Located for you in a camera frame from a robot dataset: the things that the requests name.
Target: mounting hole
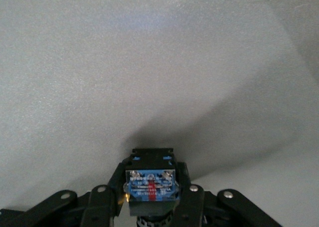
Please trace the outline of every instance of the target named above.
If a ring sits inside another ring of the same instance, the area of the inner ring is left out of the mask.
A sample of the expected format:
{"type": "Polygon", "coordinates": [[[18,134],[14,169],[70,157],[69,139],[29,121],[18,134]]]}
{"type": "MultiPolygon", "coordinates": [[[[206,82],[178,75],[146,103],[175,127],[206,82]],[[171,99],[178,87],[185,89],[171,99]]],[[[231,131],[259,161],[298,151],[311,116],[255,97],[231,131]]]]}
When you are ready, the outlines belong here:
{"type": "Polygon", "coordinates": [[[65,199],[69,198],[70,196],[71,196],[70,193],[65,193],[65,194],[61,195],[61,199],[65,200],[65,199]]]}
{"type": "Polygon", "coordinates": [[[188,221],[189,220],[189,216],[188,215],[182,215],[181,216],[183,218],[183,220],[188,221]]]}
{"type": "Polygon", "coordinates": [[[100,218],[98,216],[93,216],[91,218],[92,222],[98,221],[100,218]]]}
{"type": "Polygon", "coordinates": [[[100,193],[100,192],[104,192],[106,190],[106,187],[105,186],[100,186],[99,188],[98,188],[98,192],[100,193]]]}

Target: gray wall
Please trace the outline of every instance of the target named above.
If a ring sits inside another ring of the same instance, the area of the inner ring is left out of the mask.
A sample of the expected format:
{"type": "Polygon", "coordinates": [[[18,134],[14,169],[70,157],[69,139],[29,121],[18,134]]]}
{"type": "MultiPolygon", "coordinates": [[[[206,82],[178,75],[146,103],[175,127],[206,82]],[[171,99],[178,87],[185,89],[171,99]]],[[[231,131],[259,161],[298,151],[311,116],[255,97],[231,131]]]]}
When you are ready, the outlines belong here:
{"type": "Polygon", "coordinates": [[[318,65],[318,0],[0,0],[0,208],[83,194],[143,144],[317,227],[318,65]]]}

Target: white surface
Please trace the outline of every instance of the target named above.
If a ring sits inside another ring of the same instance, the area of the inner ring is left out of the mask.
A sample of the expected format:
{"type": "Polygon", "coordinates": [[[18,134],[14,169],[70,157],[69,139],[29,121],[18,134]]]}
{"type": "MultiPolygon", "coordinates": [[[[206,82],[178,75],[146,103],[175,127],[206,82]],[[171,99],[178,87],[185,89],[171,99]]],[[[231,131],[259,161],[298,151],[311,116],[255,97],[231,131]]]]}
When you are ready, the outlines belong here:
{"type": "Polygon", "coordinates": [[[1,208],[83,194],[143,144],[174,147],[214,194],[319,226],[318,13],[318,0],[0,0],[1,208]]]}

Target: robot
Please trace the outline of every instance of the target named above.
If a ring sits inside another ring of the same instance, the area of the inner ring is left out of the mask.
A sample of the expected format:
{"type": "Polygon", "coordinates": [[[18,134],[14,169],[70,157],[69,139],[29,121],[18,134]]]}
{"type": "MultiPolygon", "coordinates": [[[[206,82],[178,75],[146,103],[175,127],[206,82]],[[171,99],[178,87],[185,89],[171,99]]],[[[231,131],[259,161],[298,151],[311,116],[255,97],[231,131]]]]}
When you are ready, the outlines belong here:
{"type": "Polygon", "coordinates": [[[172,148],[133,149],[107,185],[62,190],[31,209],[0,210],[0,227],[113,227],[124,201],[137,227],[281,227],[240,192],[215,196],[190,181],[172,148]]]}

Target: metal screw head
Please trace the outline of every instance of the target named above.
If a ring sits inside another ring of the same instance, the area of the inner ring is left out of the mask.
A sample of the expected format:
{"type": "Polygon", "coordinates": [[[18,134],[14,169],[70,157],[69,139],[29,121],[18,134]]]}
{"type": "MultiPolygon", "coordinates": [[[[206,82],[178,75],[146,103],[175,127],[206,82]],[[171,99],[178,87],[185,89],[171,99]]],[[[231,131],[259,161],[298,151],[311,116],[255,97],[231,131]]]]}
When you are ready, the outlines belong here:
{"type": "Polygon", "coordinates": [[[98,188],[98,192],[100,193],[100,192],[103,192],[103,191],[105,191],[106,190],[106,187],[105,186],[100,186],[99,188],[98,188]]]}
{"type": "Polygon", "coordinates": [[[65,193],[65,194],[63,194],[63,195],[61,195],[61,199],[67,199],[67,198],[69,198],[71,195],[70,195],[70,193],[65,193]]]}
{"type": "Polygon", "coordinates": [[[224,192],[224,197],[231,199],[231,198],[234,197],[234,195],[230,191],[225,191],[224,192]]]}
{"type": "Polygon", "coordinates": [[[171,180],[173,172],[172,171],[164,171],[161,176],[163,176],[167,180],[171,180]]]}
{"type": "Polygon", "coordinates": [[[196,185],[191,185],[191,186],[189,187],[189,189],[190,189],[191,191],[193,191],[193,192],[198,191],[198,187],[197,187],[196,185]]]}
{"type": "Polygon", "coordinates": [[[130,171],[130,175],[133,177],[133,178],[137,178],[139,176],[141,176],[141,174],[137,171],[130,171]]]}

